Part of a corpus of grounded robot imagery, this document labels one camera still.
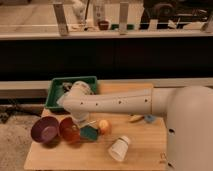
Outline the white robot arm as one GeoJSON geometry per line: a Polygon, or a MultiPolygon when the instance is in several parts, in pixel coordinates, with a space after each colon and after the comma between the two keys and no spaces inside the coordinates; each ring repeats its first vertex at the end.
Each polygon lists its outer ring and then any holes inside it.
{"type": "Polygon", "coordinates": [[[57,100],[80,119],[85,113],[151,114],[166,119],[167,171],[213,171],[213,88],[142,88],[93,94],[83,81],[57,100]]]}

